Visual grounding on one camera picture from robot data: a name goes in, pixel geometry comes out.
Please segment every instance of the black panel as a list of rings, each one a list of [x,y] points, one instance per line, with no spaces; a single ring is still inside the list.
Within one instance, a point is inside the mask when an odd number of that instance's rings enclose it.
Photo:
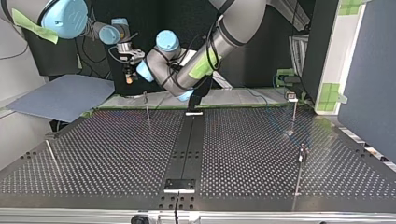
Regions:
[[[23,30],[29,43],[40,76],[75,74],[78,69],[77,50],[74,40],[59,38],[58,44],[44,40],[28,30]]]
[[[396,1],[367,4],[339,119],[353,133],[396,161]]]
[[[306,90],[314,99],[318,96],[337,8],[338,0],[318,0],[315,5],[303,71]]]
[[[301,0],[300,3],[311,17],[315,0]],[[186,48],[195,36],[207,34],[217,16],[216,9],[205,0],[96,0],[94,8],[99,21],[127,18],[132,32],[140,33],[134,45],[145,52],[155,45],[155,36],[163,29],[175,31],[181,45]],[[224,61],[221,73],[235,86],[272,86],[272,76],[276,70],[291,67],[290,35],[291,24],[274,8],[268,7],[259,32],[250,43]],[[192,48],[198,49],[202,44],[203,41],[197,40]],[[128,86],[120,65],[114,61],[110,64],[117,93],[133,95],[143,90],[162,90],[158,85],[149,85],[145,81]]]

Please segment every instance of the black wall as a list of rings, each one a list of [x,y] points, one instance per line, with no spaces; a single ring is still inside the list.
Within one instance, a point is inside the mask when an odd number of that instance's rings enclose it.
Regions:
[[[205,0],[93,0],[93,3],[99,21],[127,18],[132,32],[140,34],[134,44],[145,52],[152,49],[156,34],[163,29],[175,31],[183,47],[187,47],[196,35],[207,33],[217,14]],[[312,17],[315,0],[300,0],[300,4]],[[250,43],[225,59],[221,73],[237,87],[272,86],[272,76],[277,69],[292,67],[290,35],[291,24],[274,8],[268,7],[259,32]],[[193,48],[201,45],[202,42],[197,42]],[[110,61],[110,65],[113,73],[121,72],[115,62]]]

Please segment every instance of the white wall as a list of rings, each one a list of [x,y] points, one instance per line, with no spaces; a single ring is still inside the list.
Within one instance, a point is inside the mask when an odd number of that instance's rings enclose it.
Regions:
[[[23,52],[26,42],[12,26],[0,20],[0,59]],[[13,113],[4,106],[45,84],[30,50],[0,60],[0,170],[34,148],[50,131],[49,120]]]
[[[355,51],[356,42],[361,28],[361,20],[364,16],[365,5],[360,7],[357,15],[340,16],[338,15],[334,22],[332,30],[332,39],[327,54],[326,63],[324,65],[322,79],[318,91],[319,102],[322,84],[339,83],[339,93],[343,94],[347,83],[347,76],[352,62],[353,53]],[[320,115],[338,115],[340,103],[333,112],[317,111]]]

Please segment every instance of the green tape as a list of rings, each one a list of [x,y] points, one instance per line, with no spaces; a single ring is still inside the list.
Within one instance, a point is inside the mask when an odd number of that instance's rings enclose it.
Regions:
[[[323,83],[317,111],[333,112],[338,103],[340,84]]]
[[[294,77],[294,69],[289,68],[289,69],[278,69],[276,71],[276,85],[278,87],[284,87],[284,86],[293,86],[292,83],[286,84],[282,80],[279,80],[280,76],[285,76],[285,77]]]
[[[46,39],[54,44],[58,43],[59,37],[55,31],[36,25],[15,8],[12,8],[12,19],[14,20],[15,25],[28,29],[41,38]]]
[[[341,0],[341,6],[338,15],[358,15],[359,8],[361,7],[362,3],[362,0]]]
[[[216,54],[211,49],[209,51],[209,56],[210,56],[210,61],[212,63],[216,62]],[[200,59],[200,61],[192,68],[192,70],[189,72],[190,77],[200,80],[204,76],[210,76],[213,74],[213,69],[210,66],[209,60],[207,59],[207,55],[203,55]]]
[[[87,111],[87,112],[82,113],[82,114],[80,115],[80,117],[82,117],[82,118],[84,118],[84,119],[88,119],[88,118],[92,117],[93,112],[94,112],[93,109],[92,109],[92,110],[89,110],[89,111]]]

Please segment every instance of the vertical pin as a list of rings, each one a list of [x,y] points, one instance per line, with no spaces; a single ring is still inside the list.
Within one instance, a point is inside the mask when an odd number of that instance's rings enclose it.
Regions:
[[[145,104],[146,104],[146,112],[148,114],[148,120],[149,120],[149,97],[148,97],[148,92],[144,92],[145,95]]]

